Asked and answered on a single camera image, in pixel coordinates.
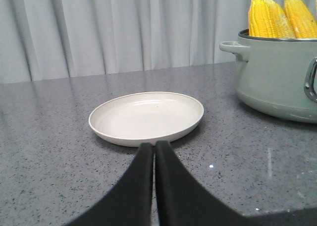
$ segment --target plate rim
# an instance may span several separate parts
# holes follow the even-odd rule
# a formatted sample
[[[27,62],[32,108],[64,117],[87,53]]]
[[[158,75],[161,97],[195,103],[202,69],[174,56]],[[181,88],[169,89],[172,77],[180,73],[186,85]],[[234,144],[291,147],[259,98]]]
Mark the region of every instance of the plate rim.
[[[199,112],[199,117],[197,118],[197,121],[195,123],[192,123],[191,125],[188,125],[188,127],[180,130],[180,131],[177,131],[177,132],[173,132],[173,133],[170,133],[170,134],[164,134],[164,135],[160,135],[160,136],[156,136],[156,137],[150,137],[150,138],[118,138],[118,137],[114,137],[114,136],[111,136],[111,135],[108,135],[108,134],[105,134],[103,132],[100,132],[98,131],[91,123],[91,118],[93,116],[93,114],[99,109],[101,108],[102,106],[104,105],[107,105],[108,103],[110,102],[114,102],[116,100],[119,100],[119,99],[123,99],[123,98],[127,98],[127,97],[130,97],[130,96],[137,96],[137,95],[144,95],[144,94],[172,94],[172,95],[178,95],[178,96],[183,96],[183,97],[186,97],[188,99],[191,99],[192,101],[196,102],[199,106],[200,106],[200,112]],[[153,139],[159,139],[159,138],[164,138],[164,137],[170,137],[172,135],[176,135],[178,133],[181,133],[183,131],[186,131],[187,129],[189,128],[192,128],[193,126],[196,127],[198,125],[198,123],[201,121],[203,115],[204,115],[204,112],[205,112],[205,108],[203,106],[203,104],[198,101],[197,99],[195,99],[194,97],[191,97],[191,96],[188,96],[188,95],[185,95],[185,94],[182,94],[182,93],[177,93],[177,92],[167,92],[167,91],[149,91],[149,92],[138,92],[138,93],[132,93],[132,94],[128,94],[128,95],[124,95],[124,96],[119,96],[119,97],[116,97],[116,98],[113,98],[111,100],[108,100],[100,105],[98,105],[96,108],[94,108],[94,110],[90,113],[89,115],[89,118],[88,118],[88,124],[90,126],[90,128],[99,136],[103,136],[105,138],[110,138],[110,139],[116,139],[116,140],[122,140],[122,141],[143,141],[143,142],[146,142],[146,141],[149,141],[149,140],[153,140]]]

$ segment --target pot rim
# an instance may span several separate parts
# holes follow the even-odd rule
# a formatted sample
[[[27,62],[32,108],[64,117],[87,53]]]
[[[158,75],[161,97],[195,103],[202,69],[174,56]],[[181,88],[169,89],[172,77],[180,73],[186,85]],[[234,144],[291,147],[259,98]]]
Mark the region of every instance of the pot rim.
[[[244,39],[253,39],[253,40],[262,40],[262,41],[275,41],[275,42],[317,42],[317,38],[315,39],[286,39],[286,38],[263,38],[263,37],[253,37],[249,36],[249,30],[244,29],[239,32],[239,37]]]

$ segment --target metal handle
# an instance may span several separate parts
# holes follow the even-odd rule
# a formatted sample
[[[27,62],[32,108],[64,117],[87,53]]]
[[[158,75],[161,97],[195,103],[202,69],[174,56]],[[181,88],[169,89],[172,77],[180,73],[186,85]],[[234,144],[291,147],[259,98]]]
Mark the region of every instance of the metal handle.
[[[317,57],[315,57],[311,63],[309,64],[306,77],[305,77],[305,84],[304,84],[304,92],[306,96],[317,103],[317,94],[314,90],[314,81],[317,71]]]

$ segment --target plate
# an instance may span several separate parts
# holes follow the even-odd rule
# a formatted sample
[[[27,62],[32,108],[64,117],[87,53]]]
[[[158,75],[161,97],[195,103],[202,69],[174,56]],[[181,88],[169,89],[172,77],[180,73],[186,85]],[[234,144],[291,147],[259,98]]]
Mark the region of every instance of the plate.
[[[174,141],[191,132],[204,114],[196,99],[173,92],[143,92],[115,98],[95,108],[89,126],[102,139],[121,146]]]

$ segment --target yellow corn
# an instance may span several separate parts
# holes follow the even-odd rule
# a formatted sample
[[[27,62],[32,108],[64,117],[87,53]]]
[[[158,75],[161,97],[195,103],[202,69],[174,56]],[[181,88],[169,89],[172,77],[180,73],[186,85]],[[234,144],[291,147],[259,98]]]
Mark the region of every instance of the yellow corn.
[[[276,27],[277,36],[274,38],[295,39],[295,33],[291,23],[286,18],[283,8],[274,0],[264,0],[270,11],[273,24]]]
[[[284,9],[296,38],[317,38],[316,20],[302,0],[284,0]]]
[[[249,35],[266,38],[275,38],[277,36],[276,27],[264,0],[251,0]]]

